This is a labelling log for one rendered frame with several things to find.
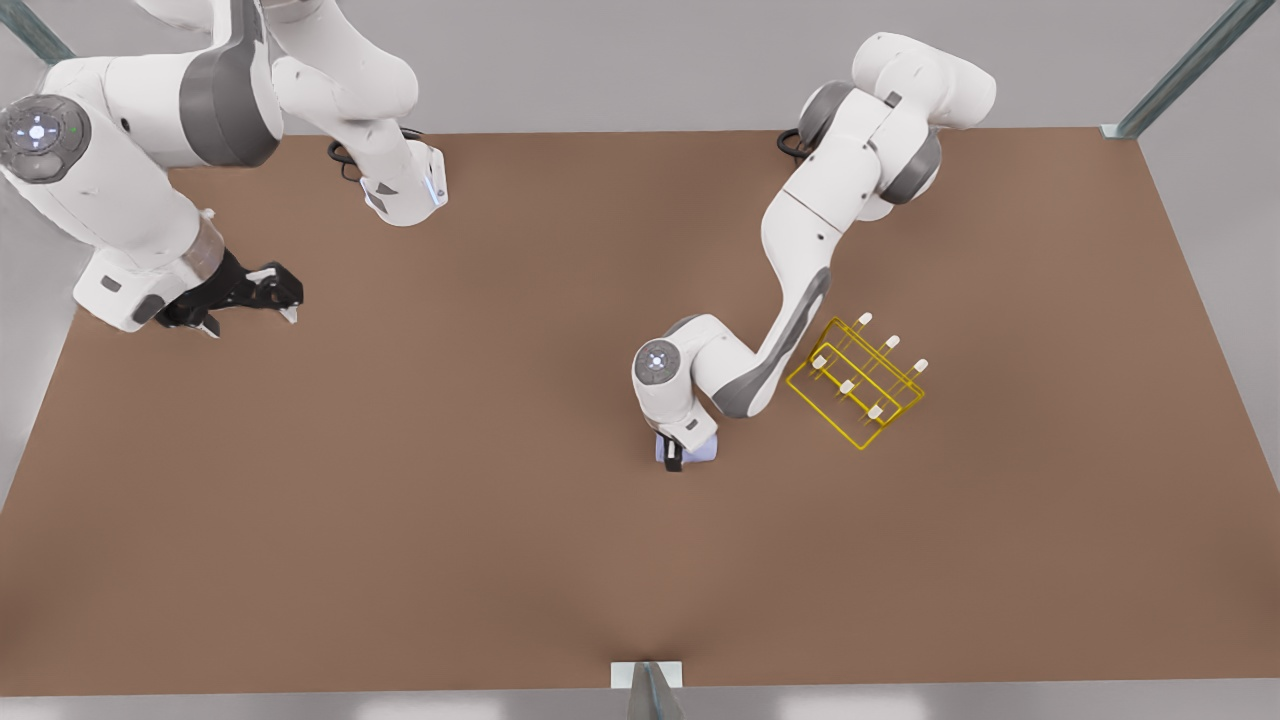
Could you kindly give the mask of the lavender cup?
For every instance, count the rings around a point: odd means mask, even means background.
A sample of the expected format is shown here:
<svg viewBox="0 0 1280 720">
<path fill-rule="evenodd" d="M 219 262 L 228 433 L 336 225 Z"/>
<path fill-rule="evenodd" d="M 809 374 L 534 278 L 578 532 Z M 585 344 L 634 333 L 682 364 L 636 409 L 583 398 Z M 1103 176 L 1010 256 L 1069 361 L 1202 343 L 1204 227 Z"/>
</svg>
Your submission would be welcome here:
<svg viewBox="0 0 1280 720">
<path fill-rule="evenodd" d="M 655 460 L 662 462 L 662 439 L 668 438 L 663 434 L 655 434 Z M 684 465 L 690 462 L 709 462 L 713 461 L 718 454 L 718 434 L 713 434 L 703 446 L 698 450 L 690 451 L 684 448 Z"/>
</svg>

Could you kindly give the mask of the silver frame post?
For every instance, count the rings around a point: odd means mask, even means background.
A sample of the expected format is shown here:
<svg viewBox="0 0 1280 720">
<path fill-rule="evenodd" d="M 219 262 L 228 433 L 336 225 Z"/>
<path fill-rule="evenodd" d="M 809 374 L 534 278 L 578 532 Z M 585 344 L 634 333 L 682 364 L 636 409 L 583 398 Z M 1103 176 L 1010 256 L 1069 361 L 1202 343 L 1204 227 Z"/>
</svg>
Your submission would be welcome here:
<svg viewBox="0 0 1280 720">
<path fill-rule="evenodd" d="M 675 694 L 682 687 L 682 661 L 611 662 L 611 689 L 628 691 L 626 720 L 687 720 Z"/>
<path fill-rule="evenodd" d="M 26 0 L 0 0 L 0 23 L 50 67 L 76 58 L 76 54 L 36 15 Z"/>
<path fill-rule="evenodd" d="M 1125 117 L 1116 123 L 1100 126 L 1100 133 L 1110 140 L 1139 138 L 1275 3 L 1276 0 L 1233 0 L 1216 22 L 1193 42 Z"/>
</svg>

